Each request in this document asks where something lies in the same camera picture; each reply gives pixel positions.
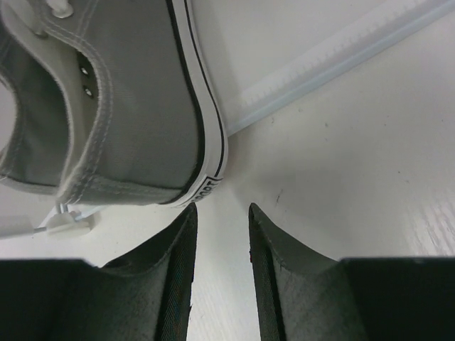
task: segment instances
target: white surface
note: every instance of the white surface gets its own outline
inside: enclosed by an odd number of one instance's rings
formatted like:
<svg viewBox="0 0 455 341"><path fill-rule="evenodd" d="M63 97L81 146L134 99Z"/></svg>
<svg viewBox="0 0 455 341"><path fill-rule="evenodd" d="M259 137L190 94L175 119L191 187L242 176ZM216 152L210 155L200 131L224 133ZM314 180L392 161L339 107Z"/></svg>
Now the white surface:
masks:
<svg viewBox="0 0 455 341"><path fill-rule="evenodd" d="M455 9L454 0L194 0L235 133Z"/></svg>
<svg viewBox="0 0 455 341"><path fill-rule="evenodd" d="M454 255L455 14L230 139L198 205L188 340L259 340L247 211L333 258ZM161 207L110 207L84 238L0 242L1 257L104 264L166 227Z"/></svg>

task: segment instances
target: white plastic strip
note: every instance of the white plastic strip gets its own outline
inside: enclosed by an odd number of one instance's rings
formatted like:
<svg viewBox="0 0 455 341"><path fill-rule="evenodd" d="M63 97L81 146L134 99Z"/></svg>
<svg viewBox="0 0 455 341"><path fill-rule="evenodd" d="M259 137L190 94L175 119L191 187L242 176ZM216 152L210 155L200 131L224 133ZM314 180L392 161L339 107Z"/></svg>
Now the white plastic strip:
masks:
<svg viewBox="0 0 455 341"><path fill-rule="evenodd" d="M454 0L194 2L229 135L455 9Z"/></svg>

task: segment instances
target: stitching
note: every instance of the stitching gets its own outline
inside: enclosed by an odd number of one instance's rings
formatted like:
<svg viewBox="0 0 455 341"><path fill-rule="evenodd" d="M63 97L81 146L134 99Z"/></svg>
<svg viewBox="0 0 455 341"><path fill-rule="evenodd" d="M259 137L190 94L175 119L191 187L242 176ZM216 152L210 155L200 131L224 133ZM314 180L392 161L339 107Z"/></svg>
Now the stitching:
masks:
<svg viewBox="0 0 455 341"><path fill-rule="evenodd" d="M77 28L76 28L76 31L75 31L77 36L79 35L81 26L83 26L83 21L84 21L85 15L87 14L91 4L92 4L92 0L88 0L87 4L85 5L84 11L83 11L83 13L82 13L82 15L80 17L80 20L77 23Z"/></svg>
<svg viewBox="0 0 455 341"><path fill-rule="evenodd" d="M70 40L71 39L71 36L74 38L74 39L77 39L77 38L80 38L81 42L86 44L86 48L88 49L88 52L87 54L89 53L90 50L92 50L92 52L96 55L90 55L89 54L89 57L93 58L94 60L99 60L99 62L101 63L101 67L103 67L105 69L105 72L106 72L106 75L107 75L107 84L109 85L109 90L110 90L110 94L113 93L113 84L112 84L112 81L111 81L111 75L110 75L110 71L109 69L107 68L106 66L106 63L104 62L104 60L102 59L102 57L100 56L100 54L98 53L98 51L90 44L88 43L83 37L77 37L73 32L70 32L68 31L67 29L53 23L51 20L49 20L46 16L46 14L42 11L42 7L38 7L38 11L40 13L40 15L44 18L44 21L47 22L49 25L52 25L62 31L65 31L66 33L68 33L70 35L70 37L65 37L62 33L56 31L55 29L52 29L50 27L48 27L48 30L54 34L56 34L57 36L59 36L60 38L62 38L63 40ZM83 48L84 46L82 45L82 43L78 43L77 41L72 41L72 43L74 43L77 47L79 48ZM98 84L99 85L99 88L100 88L100 93L103 93L102 92L102 81L104 80L104 77L103 77L103 74L102 74L102 70L98 70L99 71L99 76L100 76L100 83ZM108 110L108 117L104 117L103 112L105 110L104 106L103 106L103 98L100 96L100 117L102 119L102 123L104 123L104 121L107 119L107 125L104 127L104 134L103 134L103 137L102 137L102 140L100 142L100 147L99 147L99 150L98 150L98 154L96 156L96 160L95 160L95 164L93 165L93 167L90 167L90 164L92 162L92 159L94 157L94 154L95 154L95 146L97 144L97 139L99 137L99 135L101 134L101 131L102 131L102 128L103 128L103 124L101 124L101 122L98 123L98 127L97 127L97 131L94 133L94 143L92 145L92 148L90 149L90 158L88 160L88 165L86 166L85 170L90 170L90 177L86 180L86 177L88 176L89 172L86 172L85 174L83 174L83 176L81 177L80 179L80 182L78 184L75 185L75 187L72 189L72 195L70 196L70 198L67 200L67 204L72 202L74 199L75 199L75 196L77 195L77 190L80 188L80 186L84 183L84 187L82 188L79 196L77 197L76 201L74 203L77 203L79 202L80 198L83 196L85 190L87 189L87 186L89 184L89 182L93 179L93 175L95 174L96 170L97 170L97 167L98 167L98 163L100 162L100 158L101 158L101 153L102 153L102 149L104 147L104 144L105 144L105 141L106 141L106 138L107 138L107 132L109 131L109 126L112 122L112 108L113 108L113 99L112 99L112 95L109 95L109 93L107 94L107 96L109 97L109 108L110 110Z"/></svg>
<svg viewBox="0 0 455 341"><path fill-rule="evenodd" d="M133 193L133 192L125 192L125 191L118 191L118 190L113 190L111 188L102 188L98 187L96 185L90 186L91 189L93 190L98 190L100 192L106 192L106 193L111 193L111 194L125 194L125 195L136 195L137 197L158 197L160 196L161 193L158 194L152 194L152 193Z"/></svg>
<svg viewBox="0 0 455 341"><path fill-rule="evenodd" d="M88 15L88 17L86 19L87 21L85 22L85 27L81 30L80 33L78 33L78 35L79 35L79 43L82 40L82 37L84 37L85 33L87 32L87 29L88 29L88 26L89 26L89 23L90 23L90 19L92 19L93 15L95 14L95 9L97 8L99 2L100 2L100 0L95 0L95 2L93 3L93 6L92 6L91 12L89 13L89 15Z"/></svg>
<svg viewBox="0 0 455 341"><path fill-rule="evenodd" d="M99 186L107 186L107 187L111 187L111 188L121 188L121 189L126 189L126 190L135 190L135 191L138 191L138 192L145 192L145 193L151 193L151 192L156 192L157 190L176 190L176 191L179 191L179 189L175 189L175 188L157 188L157 189L153 189L153 188L137 188L141 185L122 185L122 184L117 184L117 183L107 183L107 182L104 182L102 180L100 180L99 178L94 178L93 179L93 182L92 182L92 186L97 186L96 184L99 184Z"/></svg>

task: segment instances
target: white shoelace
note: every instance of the white shoelace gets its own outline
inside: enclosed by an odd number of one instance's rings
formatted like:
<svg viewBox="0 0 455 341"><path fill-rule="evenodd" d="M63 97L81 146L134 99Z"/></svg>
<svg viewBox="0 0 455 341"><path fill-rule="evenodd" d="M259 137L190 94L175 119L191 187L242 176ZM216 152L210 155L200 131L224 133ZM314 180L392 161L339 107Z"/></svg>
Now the white shoelace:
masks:
<svg viewBox="0 0 455 341"><path fill-rule="evenodd" d="M73 7L68 0L45 0L52 13L58 18L67 18L73 14Z"/></svg>

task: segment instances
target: black mark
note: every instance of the black mark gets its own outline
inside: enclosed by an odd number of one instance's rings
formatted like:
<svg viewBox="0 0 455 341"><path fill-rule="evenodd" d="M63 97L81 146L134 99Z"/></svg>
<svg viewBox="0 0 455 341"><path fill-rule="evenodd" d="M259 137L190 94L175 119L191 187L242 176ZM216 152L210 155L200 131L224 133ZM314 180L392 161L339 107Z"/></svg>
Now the black mark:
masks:
<svg viewBox="0 0 455 341"><path fill-rule="evenodd" d="M279 199L280 199L280 197L282 196L283 191L284 191L284 190L282 189L282 190L279 192L279 194L278 194L278 196L277 196L277 203L276 203L276 205L278 205Z"/></svg>

